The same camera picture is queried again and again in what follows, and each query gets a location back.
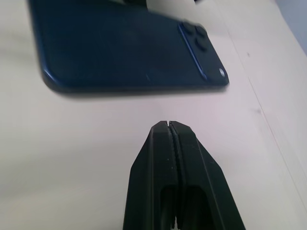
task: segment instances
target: white table surface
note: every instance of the white table surface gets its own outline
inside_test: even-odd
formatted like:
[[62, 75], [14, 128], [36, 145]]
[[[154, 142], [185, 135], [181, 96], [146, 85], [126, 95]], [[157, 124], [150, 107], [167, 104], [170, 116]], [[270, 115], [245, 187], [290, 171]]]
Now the white table surface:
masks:
[[307, 57], [273, 0], [150, 0], [204, 25], [225, 92], [64, 97], [42, 81], [26, 2], [0, 1], [0, 229], [120, 230], [160, 120], [189, 125], [248, 230], [307, 229]]

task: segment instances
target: black object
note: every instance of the black object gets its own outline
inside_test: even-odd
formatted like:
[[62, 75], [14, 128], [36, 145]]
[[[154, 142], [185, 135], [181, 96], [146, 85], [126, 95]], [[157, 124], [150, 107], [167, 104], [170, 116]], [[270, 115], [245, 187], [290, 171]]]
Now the black object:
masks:
[[133, 4], [133, 5], [143, 6], [147, 8], [146, 0], [124, 0], [124, 2], [127, 4]]
[[130, 172], [123, 230], [244, 230], [223, 172], [190, 127], [159, 122]]

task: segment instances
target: smartphone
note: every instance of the smartphone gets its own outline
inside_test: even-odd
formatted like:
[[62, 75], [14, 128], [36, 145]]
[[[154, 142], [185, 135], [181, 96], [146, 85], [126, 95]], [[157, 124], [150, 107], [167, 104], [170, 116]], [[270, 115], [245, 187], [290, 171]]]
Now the smartphone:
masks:
[[59, 92], [224, 87], [204, 28], [107, 0], [29, 0], [45, 83]]

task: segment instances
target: clamp jaw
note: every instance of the clamp jaw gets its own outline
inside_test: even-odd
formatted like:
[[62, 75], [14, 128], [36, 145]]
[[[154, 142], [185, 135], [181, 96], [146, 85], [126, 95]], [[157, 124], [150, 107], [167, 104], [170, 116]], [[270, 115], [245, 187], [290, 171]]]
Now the clamp jaw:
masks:
[[130, 172], [123, 230], [244, 230], [223, 172], [190, 127], [159, 122]]

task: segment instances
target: wall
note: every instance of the wall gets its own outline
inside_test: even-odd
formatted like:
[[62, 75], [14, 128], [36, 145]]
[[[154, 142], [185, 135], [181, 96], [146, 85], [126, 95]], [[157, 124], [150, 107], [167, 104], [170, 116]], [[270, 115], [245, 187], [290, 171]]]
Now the wall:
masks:
[[307, 0], [276, 0], [292, 33], [307, 54]]

